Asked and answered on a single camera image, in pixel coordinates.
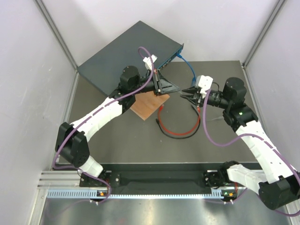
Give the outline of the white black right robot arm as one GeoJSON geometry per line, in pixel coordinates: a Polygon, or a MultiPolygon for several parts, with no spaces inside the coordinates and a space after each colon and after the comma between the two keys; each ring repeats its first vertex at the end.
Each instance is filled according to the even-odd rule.
{"type": "Polygon", "coordinates": [[[213,78],[201,75],[194,86],[183,90],[181,97],[202,108],[202,125],[211,143],[226,147],[241,139],[263,170],[263,173],[257,173],[236,161],[225,162],[217,171],[217,184],[239,183],[255,192],[270,210],[299,200],[300,173],[279,153],[255,112],[245,103],[247,89],[244,82],[230,77],[222,91],[212,90],[212,84],[213,78]],[[236,138],[223,144],[212,140],[206,127],[206,108],[209,105],[223,109],[223,118],[236,138]]]}

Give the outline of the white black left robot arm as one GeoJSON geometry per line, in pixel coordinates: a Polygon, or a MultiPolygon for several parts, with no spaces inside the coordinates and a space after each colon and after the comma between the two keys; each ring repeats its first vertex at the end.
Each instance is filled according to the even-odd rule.
{"type": "Polygon", "coordinates": [[[81,119],[60,125],[55,151],[72,166],[90,175],[96,186],[106,182],[103,167],[91,155],[88,142],[112,119],[125,113],[134,103],[135,95],[153,92],[156,96],[179,91],[180,88],[165,79],[159,70],[147,70],[141,77],[134,66],[127,66],[120,76],[118,87],[93,111],[81,119]]]}

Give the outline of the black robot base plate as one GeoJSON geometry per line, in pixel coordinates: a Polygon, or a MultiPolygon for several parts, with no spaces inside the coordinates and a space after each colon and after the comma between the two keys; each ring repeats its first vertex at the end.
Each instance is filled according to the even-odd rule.
{"type": "Polygon", "coordinates": [[[113,189],[130,184],[176,185],[191,183],[196,187],[221,187],[232,182],[225,169],[237,162],[225,163],[155,163],[155,164],[104,164],[103,171],[90,178],[82,175],[83,184],[99,186],[97,179],[107,182],[113,189]]]}

